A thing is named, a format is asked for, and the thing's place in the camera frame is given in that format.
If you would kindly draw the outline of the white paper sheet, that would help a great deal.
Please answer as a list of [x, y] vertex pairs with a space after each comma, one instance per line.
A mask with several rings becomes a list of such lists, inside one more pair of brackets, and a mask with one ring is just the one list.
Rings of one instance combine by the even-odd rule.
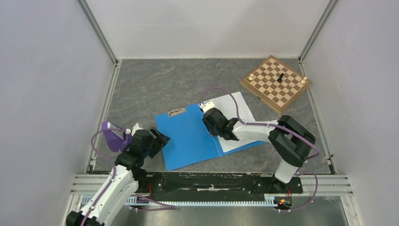
[[[249, 109], [241, 92], [232, 93], [232, 96], [234, 97], [234, 99], [238, 104], [240, 118], [247, 121], [255, 121], [255, 118], [253, 117], [253, 114]], [[216, 97], [207, 100], [204, 103], [207, 103], [209, 101], [213, 102], [215, 107], [218, 110], [220, 110], [227, 119], [237, 117], [235, 103], [229, 95]], [[247, 148], [264, 144], [263, 141], [255, 141], [255, 140], [234, 141], [234, 140], [224, 140], [222, 137], [214, 137], [214, 141], [217, 147], [218, 157], [222, 157], [233, 152], [241, 151]]]

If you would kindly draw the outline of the blue file folder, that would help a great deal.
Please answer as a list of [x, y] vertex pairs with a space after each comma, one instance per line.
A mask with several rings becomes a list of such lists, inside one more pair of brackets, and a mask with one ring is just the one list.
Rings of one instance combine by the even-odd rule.
[[186, 106], [185, 112], [175, 116], [167, 113], [155, 116], [158, 131], [170, 138], [162, 150], [167, 170], [265, 144], [264, 141], [226, 141], [212, 137], [202, 122], [202, 116], [197, 104]]

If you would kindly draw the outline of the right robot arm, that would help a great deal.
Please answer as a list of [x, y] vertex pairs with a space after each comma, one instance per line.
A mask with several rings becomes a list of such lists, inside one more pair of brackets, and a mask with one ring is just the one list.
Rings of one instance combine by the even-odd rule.
[[211, 108], [202, 121], [213, 137], [271, 143], [282, 158], [271, 180], [277, 192], [290, 187], [292, 177], [311, 158], [311, 150], [320, 152], [315, 136], [289, 115], [276, 121], [243, 121], [239, 117], [227, 119], [220, 110]]

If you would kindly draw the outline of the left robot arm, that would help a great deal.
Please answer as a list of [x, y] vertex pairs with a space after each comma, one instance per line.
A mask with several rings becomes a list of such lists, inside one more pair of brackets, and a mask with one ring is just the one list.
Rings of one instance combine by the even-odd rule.
[[68, 226], [108, 226], [129, 197], [147, 188], [147, 171], [142, 169], [147, 157], [153, 158], [170, 141], [154, 127], [133, 129], [105, 127], [97, 133], [118, 131], [126, 140], [112, 164], [112, 170], [94, 197], [79, 211], [71, 211], [65, 220]]

